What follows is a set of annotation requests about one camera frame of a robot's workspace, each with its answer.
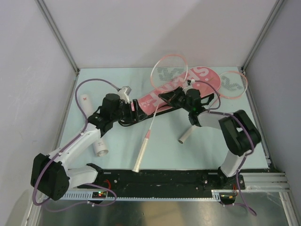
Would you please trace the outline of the pink racket bag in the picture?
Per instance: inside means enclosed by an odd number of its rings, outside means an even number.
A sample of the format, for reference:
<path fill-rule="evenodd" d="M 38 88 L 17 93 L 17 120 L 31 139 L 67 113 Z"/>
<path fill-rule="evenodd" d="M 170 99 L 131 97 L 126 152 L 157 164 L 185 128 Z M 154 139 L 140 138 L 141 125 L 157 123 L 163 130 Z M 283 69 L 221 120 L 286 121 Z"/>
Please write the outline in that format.
<path fill-rule="evenodd" d="M 194 84 L 192 84 L 192 87 L 200 91 L 201 97 L 211 95 L 214 93 L 214 89 L 218 90 L 221 86 L 219 75 L 213 69 L 205 66 L 196 66 L 190 68 L 188 70 L 187 79 L 194 79 L 196 81 Z M 186 82 L 180 85 L 182 88 L 186 86 Z M 163 114 L 173 110 L 172 107 L 168 106 L 162 99 L 158 97 L 158 93 L 155 90 L 139 98 L 138 103 L 148 116 L 152 116 L 154 114 L 156 106 L 158 106 L 157 114 Z"/>

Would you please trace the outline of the white shuttlecock tube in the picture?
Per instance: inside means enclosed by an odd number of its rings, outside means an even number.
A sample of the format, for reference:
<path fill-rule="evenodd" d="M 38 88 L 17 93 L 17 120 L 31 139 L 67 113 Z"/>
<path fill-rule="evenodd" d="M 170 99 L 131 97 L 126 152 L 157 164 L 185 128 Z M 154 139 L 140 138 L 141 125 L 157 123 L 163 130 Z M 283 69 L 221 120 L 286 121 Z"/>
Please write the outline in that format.
<path fill-rule="evenodd" d="M 79 102 L 87 118 L 95 112 L 91 98 L 88 94 L 80 95 Z M 87 129 L 89 130 L 89 134 L 92 135 L 93 138 L 92 146 L 94 149 L 94 153 L 97 157 L 105 156 L 109 152 L 109 150 L 104 142 L 104 139 L 101 138 L 99 131 L 96 129 L 92 130 L 92 126 L 92 124 L 89 124 Z"/>

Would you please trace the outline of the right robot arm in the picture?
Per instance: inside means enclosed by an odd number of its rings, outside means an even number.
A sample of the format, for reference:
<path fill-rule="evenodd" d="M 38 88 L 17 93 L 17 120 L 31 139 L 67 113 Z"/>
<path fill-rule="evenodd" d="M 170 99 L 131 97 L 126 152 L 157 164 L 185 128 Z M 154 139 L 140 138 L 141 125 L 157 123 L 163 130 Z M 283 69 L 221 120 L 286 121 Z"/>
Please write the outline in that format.
<path fill-rule="evenodd" d="M 158 96 L 170 107 L 186 110 L 191 125 L 221 130 L 228 153 L 219 168 L 221 174 L 217 177 L 217 183 L 224 189 L 233 185 L 233 176 L 240 171 L 246 157 L 261 142 L 261 135 L 247 113 L 244 110 L 230 114 L 206 109 L 197 89 L 184 91 L 179 87 Z"/>

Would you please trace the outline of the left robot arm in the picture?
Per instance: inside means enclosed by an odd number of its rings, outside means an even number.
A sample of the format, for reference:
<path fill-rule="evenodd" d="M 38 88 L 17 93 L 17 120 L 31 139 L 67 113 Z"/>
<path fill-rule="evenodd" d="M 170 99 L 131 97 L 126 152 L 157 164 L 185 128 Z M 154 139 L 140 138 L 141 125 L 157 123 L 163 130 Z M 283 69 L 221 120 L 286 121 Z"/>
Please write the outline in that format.
<path fill-rule="evenodd" d="M 107 94 L 102 105 L 90 115 L 83 130 L 64 147 L 48 155 L 38 154 L 33 160 L 31 185 L 50 199 L 57 201 L 74 187 L 90 184 L 99 188 L 104 184 L 101 168 L 93 163 L 71 169 L 71 163 L 97 139 L 102 138 L 113 124 L 140 122 L 148 117 L 134 99 L 126 103 L 117 94 Z"/>

